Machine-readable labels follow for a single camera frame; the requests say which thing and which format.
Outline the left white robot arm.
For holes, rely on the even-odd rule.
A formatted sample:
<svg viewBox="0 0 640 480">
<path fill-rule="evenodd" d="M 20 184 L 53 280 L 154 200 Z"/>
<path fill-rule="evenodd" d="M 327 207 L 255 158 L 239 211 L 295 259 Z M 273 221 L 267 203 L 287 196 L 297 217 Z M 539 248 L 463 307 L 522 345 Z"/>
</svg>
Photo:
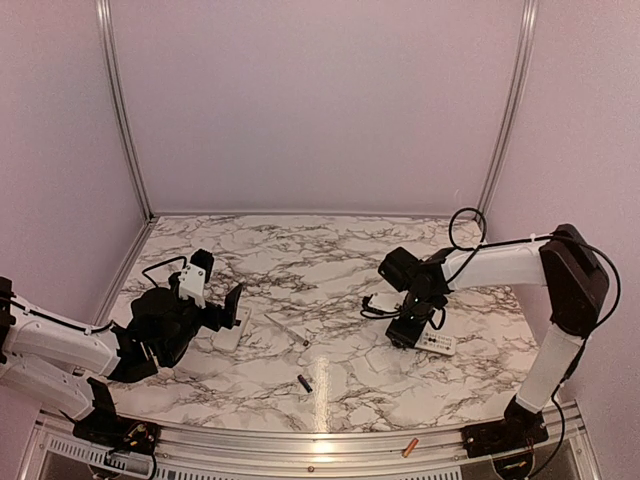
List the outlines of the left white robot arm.
<svg viewBox="0 0 640 480">
<path fill-rule="evenodd" d="M 38 354 L 49 360 L 88 369 L 111 380 L 135 383 L 172 368 L 202 327 L 214 332 L 232 329 L 243 290 L 236 285 L 222 305 L 208 302 L 199 290 L 208 275 L 191 279 L 186 271 L 170 277 L 169 287 L 154 286 L 131 302 L 132 319 L 125 327 L 112 323 L 85 329 L 58 319 L 20 300 L 12 282 L 1 279 L 1 303 L 16 308 L 21 322 L 9 343 L 18 353 Z"/>
</svg>

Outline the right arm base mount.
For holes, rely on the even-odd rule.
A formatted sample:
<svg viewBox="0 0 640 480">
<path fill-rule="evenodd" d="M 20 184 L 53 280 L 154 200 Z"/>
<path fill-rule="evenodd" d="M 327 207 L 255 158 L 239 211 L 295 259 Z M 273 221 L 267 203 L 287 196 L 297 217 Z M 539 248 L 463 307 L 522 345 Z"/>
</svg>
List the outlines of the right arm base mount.
<svg viewBox="0 0 640 480">
<path fill-rule="evenodd" d="M 461 435 L 469 458 L 530 448 L 549 439 L 541 414 L 468 425 L 461 429 Z"/>
</svg>

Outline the white remote control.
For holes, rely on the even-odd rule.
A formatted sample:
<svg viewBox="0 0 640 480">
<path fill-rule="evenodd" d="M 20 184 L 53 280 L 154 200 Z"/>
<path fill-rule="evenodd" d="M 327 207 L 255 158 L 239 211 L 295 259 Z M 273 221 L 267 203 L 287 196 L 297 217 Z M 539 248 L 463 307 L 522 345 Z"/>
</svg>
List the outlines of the white remote control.
<svg viewBox="0 0 640 480">
<path fill-rule="evenodd" d="M 211 335 L 212 348 L 224 353 L 233 353 L 239 347 L 240 341 L 249 324 L 252 309 L 240 306 L 236 314 L 236 323 L 231 329 L 221 328 Z"/>
</svg>

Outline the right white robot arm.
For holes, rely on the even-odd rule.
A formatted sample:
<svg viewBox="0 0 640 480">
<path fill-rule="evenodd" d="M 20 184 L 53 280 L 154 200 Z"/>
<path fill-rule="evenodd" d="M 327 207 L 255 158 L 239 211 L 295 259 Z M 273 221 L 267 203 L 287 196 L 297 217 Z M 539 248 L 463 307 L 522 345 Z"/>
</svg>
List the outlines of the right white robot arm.
<svg viewBox="0 0 640 480">
<path fill-rule="evenodd" d="M 610 259 L 570 223 L 530 238 L 443 248 L 420 259 L 403 247 L 388 253 L 381 277 L 405 298 L 387 330 L 401 347 L 414 347 L 449 295 L 507 286 L 539 343 L 521 386 L 505 408 L 495 438 L 515 448 L 534 431 L 534 418 L 575 371 L 589 338 L 610 317 L 607 297 L 621 282 Z"/>
</svg>

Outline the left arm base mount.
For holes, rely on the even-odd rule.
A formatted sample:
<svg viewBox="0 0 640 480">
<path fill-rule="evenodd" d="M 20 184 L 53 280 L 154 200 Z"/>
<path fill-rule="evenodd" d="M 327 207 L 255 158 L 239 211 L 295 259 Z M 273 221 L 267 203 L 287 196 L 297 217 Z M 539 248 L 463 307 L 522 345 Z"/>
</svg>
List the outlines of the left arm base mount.
<svg viewBox="0 0 640 480">
<path fill-rule="evenodd" d="M 151 456 L 155 452 L 161 427 L 151 421 L 119 415 L 108 387 L 91 377 L 87 383 L 92 394 L 89 412 L 72 420 L 73 435 L 114 451 Z"/>
</svg>

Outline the white battery cover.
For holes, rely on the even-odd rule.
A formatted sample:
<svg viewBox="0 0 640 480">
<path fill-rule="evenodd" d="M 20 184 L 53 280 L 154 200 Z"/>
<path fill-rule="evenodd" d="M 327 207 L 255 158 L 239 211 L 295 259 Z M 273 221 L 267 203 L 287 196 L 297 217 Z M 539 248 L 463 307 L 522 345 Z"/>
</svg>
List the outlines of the white battery cover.
<svg viewBox="0 0 640 480">
<path fill-rule="evenodd" d="M 390 366 L 384 351 L 371 350 L 365 355 L 365 360 L 371 370 L 376 373 L 384 372 Z"/>
</svg>

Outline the clear handle screwdriver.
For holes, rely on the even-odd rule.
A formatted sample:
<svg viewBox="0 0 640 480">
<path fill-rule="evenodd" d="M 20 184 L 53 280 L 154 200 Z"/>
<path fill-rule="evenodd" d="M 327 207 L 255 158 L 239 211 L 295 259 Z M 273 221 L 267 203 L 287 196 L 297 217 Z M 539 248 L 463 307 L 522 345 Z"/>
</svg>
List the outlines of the clear handle screwdriver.
<svg viewBox="0 0 640 480">
<path fill-rule="evenodd" d="M 282 324 L 281 322 L 273 319 L 272 317 L 270 317 L 269 315 L 265 314 L 264 317 L 269 320 L 273 325 L 275 325 L 276 327 L 278 327 L 282 332 L 284 332 L 286 335 L 288 335 L 289 337 L 291 337 L 292 339 L 294 339 L 295 341 L 299 342 L 302 346 L 304 347 L 308 347 L 310 345 L 310 342 L 303 336 L 301 336 L 300 334 L 298 334 L 297 332 L 295 332 L 294 330 L 288 328 L 287 326 L 285 326 L 284 324 Z"/>
</svg>

